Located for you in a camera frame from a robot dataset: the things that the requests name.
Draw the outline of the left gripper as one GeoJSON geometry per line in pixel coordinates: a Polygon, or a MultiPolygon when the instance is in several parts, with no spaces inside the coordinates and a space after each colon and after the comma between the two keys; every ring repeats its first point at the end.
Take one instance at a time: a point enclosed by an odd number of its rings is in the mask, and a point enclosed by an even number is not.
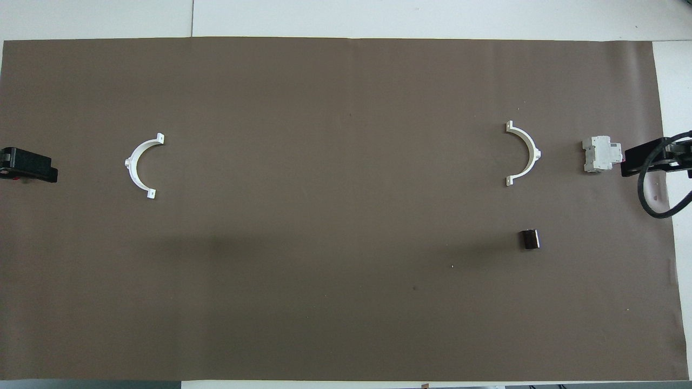
{"type": "Polygon", "coordinates": [[[55,184],[58,180],[58,169],[52,168],[49,157],[17,147],[2,148],[1,155],[3,169],[30,170],[24,173],[25,177],[50,184],[55,184]]]}

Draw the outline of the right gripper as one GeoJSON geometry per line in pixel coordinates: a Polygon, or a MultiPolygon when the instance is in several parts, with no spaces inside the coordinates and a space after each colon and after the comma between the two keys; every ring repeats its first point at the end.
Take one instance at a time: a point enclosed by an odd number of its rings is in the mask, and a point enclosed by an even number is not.
{"type": "Polygon", "coordinates": [[[664,152],[659,152],[652,163],[648,165],[648,171],[690,171],[691,168],[691,133],[683,132],[675,136],[665,136],[651,140],[642,145],[632,147],[625,150],[623,153],[623,162],[621,163],[622,177],[632,177],[640,174],[643,169],[644,162],[648,155],[659,144],[664,145],[664,152]]]}

